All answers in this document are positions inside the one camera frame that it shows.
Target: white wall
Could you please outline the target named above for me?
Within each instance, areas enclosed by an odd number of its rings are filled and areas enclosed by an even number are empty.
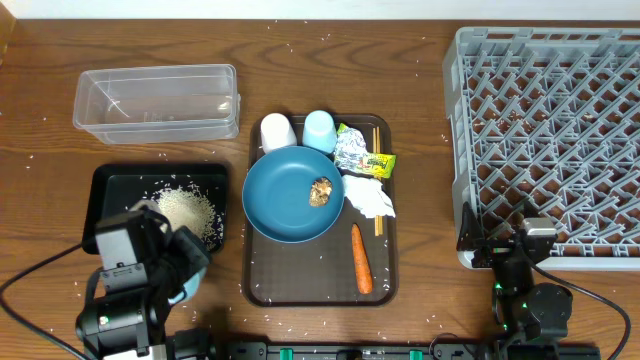
[[[640,0],[0,0],[0,2],[18,19],[640,19]]]

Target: brown serving tray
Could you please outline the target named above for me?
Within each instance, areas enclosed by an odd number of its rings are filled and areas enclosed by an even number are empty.
[[[298,142],[306,116],[289,116]],[[345,123],[362,132],[367,148],[373,148],[373,129],[380,128],[380,148],[391,152],[391,132],[387,123],[374,115],[334,115],[336,126]],[[251,132],[249,167],[264,156],[260,122]],[[350,173],[340,169],[341,174]],[[393,201],[393,181],[383,179],[385,192]],[[398,288],[396,227],[393,217],[383,217],[384,234],[376,237],[374,219],[365,218],[345,199],[336,223],[316,239],[285,244],[271,240],[246,221],[243,288],[244,295],[258,306],[379,306],[389,302]],[[362,232],[373,275],[373,292],[358,292],[351,226]]]

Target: snack packet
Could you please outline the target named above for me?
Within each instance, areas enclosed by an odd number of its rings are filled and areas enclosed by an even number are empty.
[[[334,156],[333,163],[341,169],[385,179],[391,177],[396,163],[395,155],[367,152],[367,143],[362,133],[345,124],[340,124],[338,128],[338,142]]]

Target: clear plastic container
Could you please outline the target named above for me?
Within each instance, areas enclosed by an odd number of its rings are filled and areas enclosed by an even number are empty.
[[[85,71],[73,124],[105,144],[231,139],[240,96],[231,65]]]

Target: light blue cup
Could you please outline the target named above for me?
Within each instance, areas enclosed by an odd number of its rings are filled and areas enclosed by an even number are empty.
[[[307,115],[302,133],[302,145],[331,154],[338,142],[336,125],[329,113],[317,110]]]

